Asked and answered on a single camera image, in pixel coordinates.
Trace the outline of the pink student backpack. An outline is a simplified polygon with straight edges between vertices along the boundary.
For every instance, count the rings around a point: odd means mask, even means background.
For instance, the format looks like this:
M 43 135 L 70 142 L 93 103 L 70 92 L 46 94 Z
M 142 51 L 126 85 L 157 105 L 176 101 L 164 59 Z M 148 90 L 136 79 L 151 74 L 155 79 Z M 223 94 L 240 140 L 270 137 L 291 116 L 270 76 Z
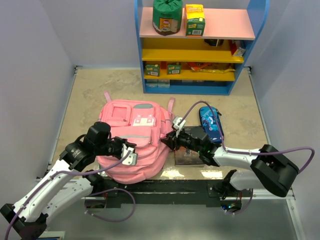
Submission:
M 136 145 L 137 161 L 127 158 L 121 164 L 106 171 L 106 174 L 121 184 L 136 184 L 157 175 L 164 167 L 170 148 L 161 139 L 172 131 L 175 98 L 170 98 L 167 108 L 152 101 L 111 100 L 107 101 L 99 120 L 110 125 L 112 137 L 127 139 Z

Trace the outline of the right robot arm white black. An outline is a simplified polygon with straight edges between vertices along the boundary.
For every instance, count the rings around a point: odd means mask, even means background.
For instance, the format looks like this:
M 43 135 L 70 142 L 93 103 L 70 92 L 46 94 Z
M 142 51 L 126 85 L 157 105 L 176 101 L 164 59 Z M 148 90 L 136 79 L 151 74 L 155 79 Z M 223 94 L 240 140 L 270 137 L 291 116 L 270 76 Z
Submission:
M 190 132 L 173 130 L 161 142 L 173 151 L 183 147 L 197 152 L 208 166 L 234 167 L 215 188 L 230 197 L 244 189 L 266 189 L 284 198 L 299 173 L 298 167 L 271 145 L 247 151 L 225 150 L 221 144 L 211 142 L 200 126 Z

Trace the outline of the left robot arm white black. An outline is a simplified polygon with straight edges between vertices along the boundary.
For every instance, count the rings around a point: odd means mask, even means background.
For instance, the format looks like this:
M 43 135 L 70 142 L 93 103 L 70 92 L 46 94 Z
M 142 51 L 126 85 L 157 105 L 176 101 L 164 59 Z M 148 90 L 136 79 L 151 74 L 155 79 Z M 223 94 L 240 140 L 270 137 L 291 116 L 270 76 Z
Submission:
M 100 170 L 85 171 L 96 157 L 111 156 L 117 161 L 102 171 L 110 170 L 125 160 L 135 161 L 136 144 L 126 138 L 111 136 L 111 126 L 95 122 L 86 134 L 68 144 L 49 172 L 24 197 L 14 204 L 6 203 L 0 213 L 9 225 L 4 238 L 14 229 L 22 240 L 35 240 L 46 230 L 57 214 L 75 201 L 104 192 L 105 179 Z

